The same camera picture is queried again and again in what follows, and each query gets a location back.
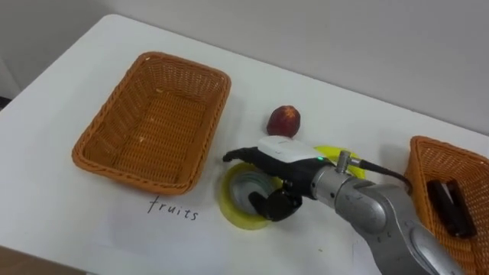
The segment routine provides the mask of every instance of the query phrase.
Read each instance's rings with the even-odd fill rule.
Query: white tabletop
[[[199,184],[188,195],[159,198],[161,205],[198,212],[195,221],[164,210],[146,213],[155,196],[82,171],[70,157],[125,70],[149,50],[232,78]],[[361,241],[351,226],[319,203],[306,201],[286,221],[260,231],[234,228],[221,217],[214,191],[227,166],[220,157],[254,146],[267,116],[288,104],[302,115],[297,139],[347,147],[398,172],[417,134],[489,153],[484,135],[109,15],[0,112],[0,245],[100,274],[378,272],[368,250],[353,253]]]

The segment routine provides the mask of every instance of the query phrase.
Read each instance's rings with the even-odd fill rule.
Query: empty wicker basket
[[[440,240],[467,274],[489,273],[489,160],[427,137],[413,137],[406,177],[421,222]],[[477,228],[471,239],[452,237],[433,210],[426,183],[457,180]]]
[[[74,163],[154,193],[199,180],[231,87],[213,68],[143,53],[73,148]]]

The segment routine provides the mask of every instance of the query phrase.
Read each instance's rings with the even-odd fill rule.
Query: tape roll
[[[234,226],[247,230],[257,230],[266,227],[270,221],[258,214],[250,214],[249,211],[247,212],[240,209],[240,207],[235,204],[236,198],[233,197],[233,190],[235,191],[235,189],[232,185],[234,184],[235,179],[240,175],[249,175],[250,172],[255,172],[257,176],[259,175],[261,177],[261,185],[263,185],[264,180],[266,180],[271,185],[272,190],[282,186],[281,180],[276,177],[264,175],[263,172],[251,164],[236,164],[226,172],[222,181],[221,189],[219,190],[219,208],[224,217]]]

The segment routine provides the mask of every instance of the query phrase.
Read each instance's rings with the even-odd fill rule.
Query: red fruit
[[[293,137],[300,127],[300,113],[293,106],[280,106],[270,116],[267,124],[269,135]]]

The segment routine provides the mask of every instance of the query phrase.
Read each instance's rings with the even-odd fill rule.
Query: black cable
[[[372,171],[372,172],[381,173],[383,175],[393,176],[396,179],[404,182],[404,184],[406,184],[408,194],[411,195],[411,192],[413,191],[413,185],[411,184],[411,182],[405,176],[403,176],[399,173],[396,173],[396,172],[389,170],[387,168],[384,168],[382,166],[378,166],[377,164],[366,161],[366,160],[360,160],[358,167],[360,167],[361,169]]]

